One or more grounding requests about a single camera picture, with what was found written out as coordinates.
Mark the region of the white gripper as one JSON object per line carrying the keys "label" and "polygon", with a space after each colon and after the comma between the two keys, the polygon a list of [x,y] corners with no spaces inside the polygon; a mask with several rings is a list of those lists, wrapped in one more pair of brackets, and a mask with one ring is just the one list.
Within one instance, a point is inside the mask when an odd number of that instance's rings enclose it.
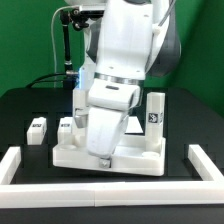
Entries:
{"label": "white gripper", "polygon": [[87,150],[101,158],[101,168],[111,167],[111,155],[124,135],[129,115],[127,112],[91,107],[88,117]]}

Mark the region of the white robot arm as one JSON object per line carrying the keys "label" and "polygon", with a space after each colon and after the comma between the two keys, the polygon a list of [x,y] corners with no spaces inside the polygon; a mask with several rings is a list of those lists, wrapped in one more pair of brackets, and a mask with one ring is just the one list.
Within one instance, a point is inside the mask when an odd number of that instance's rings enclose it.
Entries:
{"label": "white robot arm", "polygon": [[91,38],[96,47],[93,82],[88,90],[84,158],[92,167],[113,167],[116,147],[127,129],[129,112],[141,101],[140,83],[148,72],[165,75],[180,56],[176,0],[65,0],[71,6],[102,5],[102,19]]}

